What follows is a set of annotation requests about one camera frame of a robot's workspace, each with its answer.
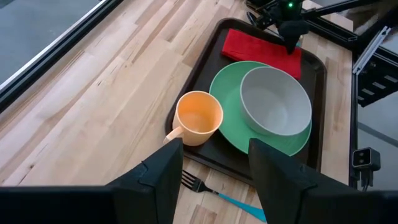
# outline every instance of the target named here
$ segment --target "butcher block countertop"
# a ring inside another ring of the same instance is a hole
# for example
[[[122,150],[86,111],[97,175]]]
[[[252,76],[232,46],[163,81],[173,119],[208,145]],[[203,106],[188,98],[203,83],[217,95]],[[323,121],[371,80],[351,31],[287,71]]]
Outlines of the butcher block countertop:
[[[161,147],[167,113],[217,22],[248,21],[247,10],[243,0],[123,1],[1,115],[1,185],[104,185],[138,165]],[[352,30],[342,16],[326,18]],[[328,70],[322,173],[347,184],[351,52],[313,33],[302,47]],[[183,168],[261,207],[247,184],[187,158]],[[185,187],[174,222],[260,223]]]

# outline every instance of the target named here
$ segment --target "tray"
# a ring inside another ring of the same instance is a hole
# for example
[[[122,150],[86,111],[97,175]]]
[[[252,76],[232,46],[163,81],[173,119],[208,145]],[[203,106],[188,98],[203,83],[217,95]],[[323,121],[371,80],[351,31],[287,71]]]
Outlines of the tray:
[[[178,99],[186,92],[193,90],[208,92],[218,71],[235,62],[221,55],[229,29],[240,30],[251,36],[282,45],[282,40],[278,37],[265,33],[244,21],[238,19],[219,21],[170,110],[165,122],[166,133],[172,130],[172,121]],[[308,143],[294,157],[302,163],[320,170],[323,118],[325,115],[326,67],[314,54],[306,50],[302,50],[302,77],[299,83],[304,87],[312,102],[312,131]],[[248,155],[236,149],[219,131],[216,131],[201,146],[184,146],[184,154],[194,161],[252,185]]]

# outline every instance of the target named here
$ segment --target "napkin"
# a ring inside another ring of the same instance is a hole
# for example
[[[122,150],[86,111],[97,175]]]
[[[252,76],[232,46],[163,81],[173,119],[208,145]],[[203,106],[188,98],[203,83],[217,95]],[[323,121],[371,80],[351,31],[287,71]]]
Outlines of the napkin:
[[[221,53],[236,61],[250,60],[265,63],[285,71],[295,79],[301,77],[301,49],[299,47],[296,47],[289,55],[282,45],[230,29]]]

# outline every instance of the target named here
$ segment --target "plate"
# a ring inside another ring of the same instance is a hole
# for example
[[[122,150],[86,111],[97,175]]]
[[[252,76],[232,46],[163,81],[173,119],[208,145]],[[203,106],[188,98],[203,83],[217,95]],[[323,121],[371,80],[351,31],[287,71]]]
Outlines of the plate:
[[[209,93],[221,103],[224,111],[224,120],[219,130],[233,146],[246,154],[249,151],[249,140],[258,138],[286,155],[293,156],[307,143],[311,123],[294,136],[265,136],[249,128],[241,115],[240,84],[248,71],[258,67],[268,65],[250,61],[236,62],[220,70],[214,77]]]

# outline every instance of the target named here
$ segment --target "blue fork handle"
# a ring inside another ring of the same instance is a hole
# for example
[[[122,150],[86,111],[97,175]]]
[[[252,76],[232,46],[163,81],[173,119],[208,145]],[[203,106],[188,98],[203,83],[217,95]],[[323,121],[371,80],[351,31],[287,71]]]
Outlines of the blue fork handle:
[[[246,211],[247,213],[250,213],[252,216],[258,218],[259,220],[266,222],[266,216],[264,215],[264,211],[260,208],[256,208],[250,205],[246,205],[245,203],[239,202],[235,199],[232,199],[226,195],[223,195],[221,193],[218,193],[218,196],[222,197],[223,199],[231,202],[232,204],[238,206],[239,208],[242,208],[242,210]]]

